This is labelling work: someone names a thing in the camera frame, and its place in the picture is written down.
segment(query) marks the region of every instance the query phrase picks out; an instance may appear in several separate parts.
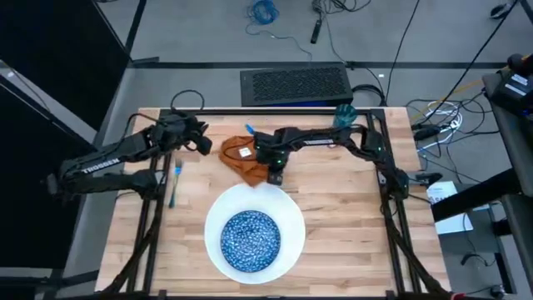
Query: blue and white pattern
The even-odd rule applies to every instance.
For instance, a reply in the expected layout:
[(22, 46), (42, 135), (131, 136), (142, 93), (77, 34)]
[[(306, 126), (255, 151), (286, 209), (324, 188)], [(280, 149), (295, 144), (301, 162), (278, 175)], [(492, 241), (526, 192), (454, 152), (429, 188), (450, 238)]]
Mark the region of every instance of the blue and white pattern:
[(222, 254), (235, 269), (252, 273), (268, 267), (280, 251), (280, 231), (263, 212), (244, 211), (233, 216), (221, 236)]

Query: black device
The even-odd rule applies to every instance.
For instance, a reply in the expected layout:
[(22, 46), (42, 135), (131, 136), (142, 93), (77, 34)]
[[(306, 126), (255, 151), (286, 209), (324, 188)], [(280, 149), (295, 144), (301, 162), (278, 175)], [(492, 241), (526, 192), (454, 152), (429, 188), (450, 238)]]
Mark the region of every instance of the black device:
[[(361, 146), (351, 139), (352, 133), (361, 134)], [(385, 150), (383, 136), (362, 125), (353, 127), (301, 130), (296, 127), (277, 129), (273, 135), (255, 132), (254, 148), (257, 161), (268, 166), (268, 179), (271, 184), (281, 185), (283, 169), (289, 154), (306, 146), (338, 145), (346, 148), (352, 155), (371, 161), (376, 165), (389, 188), (389, 193), (400, 199), (409, 194), (409, 178), (397, 167)]]
[[(148, 158), (159, 158), (172, 150), (185, 147), (207, 155), (212, 142), (204, 137), (208, 125), (194, 115), (173, 111), (161, 117), (155, 125), (144, 128), (100, 151), (62, 162), (57, 172), (47, 176), (47, 189), (56, 198), (69, 200), (80, 193), (99, 193), (132, 189), (143, 200), (152, 200), (159, 191), (160, 178), (153, 170), (133, 174), (106, 174), (92, 177), (92, 173), (119, 163), (136, 163)], [(197, 145), (189, 147), (190, 142)]]
[(434, 137), (435, 135), (441, 133), (441, 130), (445, 126), (435, 125), (435, 124), (415, 124), (411, 126), (413, 131), (413, 138), (415, 141), (423, 141), (427, 138)]
[(351, 104), (353, 93), (344, 65), (241, 71), (243, 107), (322, 106)]
[(322, 27), (322, 19), (316, 20), (315, 28), (313, 29), (313, 35), (311, 36), (311, 43), (315, 44), (318, 39), (318, 34), (320, 34), (320, 28)]
[(533, 57), (520, 54), (507, 59), (510, 71), (499, 71), (502, 80), (489, 101), (521, 118), (533, 121)]

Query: blue object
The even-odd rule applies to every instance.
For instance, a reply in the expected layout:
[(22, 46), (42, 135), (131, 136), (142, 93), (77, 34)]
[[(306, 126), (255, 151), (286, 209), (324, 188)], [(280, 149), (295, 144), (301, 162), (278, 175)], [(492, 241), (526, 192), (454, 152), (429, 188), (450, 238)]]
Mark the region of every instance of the blue object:
[(176, 185), (177, 185), (177, 176), (182, 172), (182, 167), (175, 167), (174, 174), (174, 187), (172, 188), (172, 195), (170, 196), (170, 202), (168, 203), (168, 208), (174, 208), (176, 206), (176, 201), (174, 200), (174, 195), (176, 194)]
[(279, 15), (272, 0), (258, 0), (248, 8), (248, 17), (260, 25), (274, 22)]
[(255, 132), (255, 130), (253, 129), (253, 127), (252, 127), (250, 124), (245, 124), (244, 126), (247, 128), (248, 133), (250, 133), (251, 135), (253, 135), (253, 133)]
[(335, 109), (334, 128), (350, 127), (356, 121), (356, 109), (351, 104), (341, 104)]
[(221, 235), (222, 254), (241, 272), (258, 272), (270, 266), (280, 251), (276, 223), (263, 212), (244, 211), (233, 216)]

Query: white bowl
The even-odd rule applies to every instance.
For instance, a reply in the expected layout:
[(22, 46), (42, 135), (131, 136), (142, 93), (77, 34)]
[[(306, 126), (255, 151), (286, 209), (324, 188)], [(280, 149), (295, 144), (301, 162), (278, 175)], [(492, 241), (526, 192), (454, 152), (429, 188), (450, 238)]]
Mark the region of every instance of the white bowl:
[[(221, 250), (222, 229), (236, 214), (256, 210), (276, 223), (280, 235), (280, 251), (272, 264), (259, 272), (241, 272), (232, 267)], [(306, 241), (306, 224), (300, 208), (280, 188), (260, 183), (256, 187), (242, 183), (229, 188), (213, 203), (204, 228), (207, 254), (220, 272), (245, 284), (268, 283), (287, 273), (300, 257)]]

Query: blue cable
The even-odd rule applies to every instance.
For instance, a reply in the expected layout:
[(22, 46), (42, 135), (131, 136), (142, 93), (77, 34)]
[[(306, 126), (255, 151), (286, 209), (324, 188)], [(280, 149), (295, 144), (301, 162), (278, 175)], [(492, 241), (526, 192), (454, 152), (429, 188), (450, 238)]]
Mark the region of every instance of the blue cable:
[(272, 0), (258, 0), (248, 7), (248, 17), (260, 25), (274, 22), (279, 15), (280, 12)]
[(250, 32), (248, 30), (251, 25), (267, 25), (267, 24), (273, 23), (277, 19), (280, 12), (277, 10), (272, 0), (256, 0), (256, 2), (253, 5), (248, 7), (247, 12), (248, 12), (248, 17), (251, 20), (250, 23), (244, 29), (247, 34), (258, 36), (261, 33), (266, 33), (270, 35), (272, 38), (275, 38), (278, 40), (291, 39), (296, 44), (298, 49), (300, 49), (300, 51), (307, 54), (307, 57), (309, 58), (309, 63), (312, 62), (313, 60), (312, 53), (302, 48), (300, 46), (300, 43), (294, 37), (291, 37), (291, 36), (279, 37), (276, 34), (268, 30), (259, 30), (258, 32)]

